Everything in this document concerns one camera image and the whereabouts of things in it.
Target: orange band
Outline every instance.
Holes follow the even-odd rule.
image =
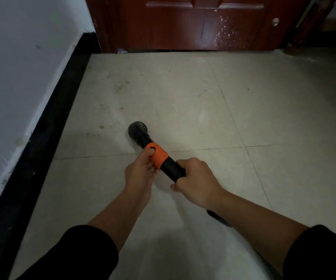
[[[160,169],[163,162],[169,157],[168,153],[162,149],[157,143],[149,143],[146,148],[155,148],[155,152],[151,155],[151,161],[155,167]]]

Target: red wooden door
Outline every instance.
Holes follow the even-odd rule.
[[[107,3],[118,48],[272,50],[282,41],[306,1],[107,0]],[[292,12],[283,18],[289,9]],[[273,19],[284,21],[277,28]]]

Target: hand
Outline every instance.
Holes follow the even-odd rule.
[[[150,156],[155,149],[143,149],[136,160],[125,169],[125,191],[146,206],[151,197],[151,186],[160,170],[156,169]]]
[[[186,177],[179,178],[171,189],[182,193],[193,204],[211,210],[225,190],[207,163],[195,157],[177,163],[186,170]]]

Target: white floor tile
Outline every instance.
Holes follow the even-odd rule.
[[[211,53],[208,59],[246,146],[336,139],[335,62],[307,63],[279,51]],[[311,72],[320,70],[320,82]]]
[[[55,157],[135,153],[126,133],[134,121],[166,151],[243,146],[205,54],[99,54]]]
[[[336,144],[247,148],[274,211],[336,232]]]
[[[205,160],[228,190],[269,208],[245,148],[176,151]],[[136,155],[54,160],[14,264],[11,279],[49,250],[69,227],[84,224],[124,187]],[[248,243],[202,208],[173,193],[162,174],[121,251],[111,279],[268,279]]]

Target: forearm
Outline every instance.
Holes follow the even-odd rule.
[[[140,198],[123,190],[88,225],[106,232],[120,252],[144,207]]]
[[[291,245],[308,229],[303,224],[225,190],[214,198],[209,209],[231,224],[281,273]]]

